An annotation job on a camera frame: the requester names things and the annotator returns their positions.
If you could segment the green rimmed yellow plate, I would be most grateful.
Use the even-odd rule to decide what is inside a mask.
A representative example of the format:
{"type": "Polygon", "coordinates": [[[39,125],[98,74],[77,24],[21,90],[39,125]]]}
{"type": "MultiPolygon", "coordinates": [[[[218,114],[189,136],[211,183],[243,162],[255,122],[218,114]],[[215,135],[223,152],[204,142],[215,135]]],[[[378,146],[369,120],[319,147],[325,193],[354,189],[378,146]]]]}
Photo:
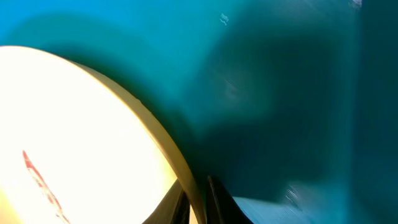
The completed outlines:
{"type": "Polygon", "coordinates": [[[205,223],[169,133],[122,86],[42,50],[1,47],[1,222],[143,223],[178,180],[205,223]]]}

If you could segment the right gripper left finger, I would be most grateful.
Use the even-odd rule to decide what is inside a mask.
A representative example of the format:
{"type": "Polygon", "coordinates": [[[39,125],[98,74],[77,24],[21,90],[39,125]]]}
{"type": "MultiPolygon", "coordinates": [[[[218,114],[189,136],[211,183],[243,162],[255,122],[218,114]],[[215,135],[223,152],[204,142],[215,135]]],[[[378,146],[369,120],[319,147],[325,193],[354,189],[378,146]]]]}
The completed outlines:
{"type": "Polygon", "coordinates": [[[176,180],[156,209],[142,224],[189,224],[190,202],[176,180]]]}

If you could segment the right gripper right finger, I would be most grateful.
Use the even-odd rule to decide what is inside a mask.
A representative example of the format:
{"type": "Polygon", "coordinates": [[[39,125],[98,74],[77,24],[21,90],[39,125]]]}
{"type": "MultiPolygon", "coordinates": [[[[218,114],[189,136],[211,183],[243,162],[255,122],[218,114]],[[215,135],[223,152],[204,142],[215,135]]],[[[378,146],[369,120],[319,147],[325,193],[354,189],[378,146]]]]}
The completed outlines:
{"type": "Polygon", "coordinates": [[[207,224],[253,224],[213,175],[208,176],[206,185],[206,218],[207,224]]]}

